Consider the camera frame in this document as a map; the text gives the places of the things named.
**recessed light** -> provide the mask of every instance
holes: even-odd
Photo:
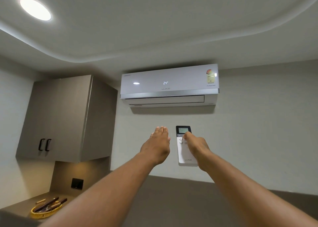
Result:
[[[39,2],[34,0],[20,0],[21,7],[31,16],[48,21],[51,19],[50,12]]]

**air conditioner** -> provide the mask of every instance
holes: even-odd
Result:
[[[217,64],[123,74],[120,98],[130,107],[215,105]]]

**yellow basket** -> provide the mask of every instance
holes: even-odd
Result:
[[[44,212],[44,213],[35,213],[35,212],[33,212],[33,210],[38,207],[38,206],[35,206],[33,209],[31,209],[30,217],[32,219],[44,219],[44,218],[47,218],[47,217],[55,214],[57,211],[59,211],[59,209],[62,207],[62,205],[63,204],[61,204],[57,208],[53,209],[52,211],[48,211],[48,212]]]

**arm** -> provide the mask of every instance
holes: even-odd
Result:
[[[204,138],[198,138],[190,132],[187,132],[184,138],[200,169],[209,174],[247,226],[318,226],[318,221],[212,153]]]
[[[156,128],[133,159],[101,179],[41,227],[120,226],[138,189],[170,153],[166,127]]]

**person's left hand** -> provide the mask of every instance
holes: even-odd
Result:
[[[168,137],[168,128],[158,127],[151,134],[150,138],[142,145],[140,152],[145,153],[154,161],[155,165],[165,161],[170,153],[170,137]]]

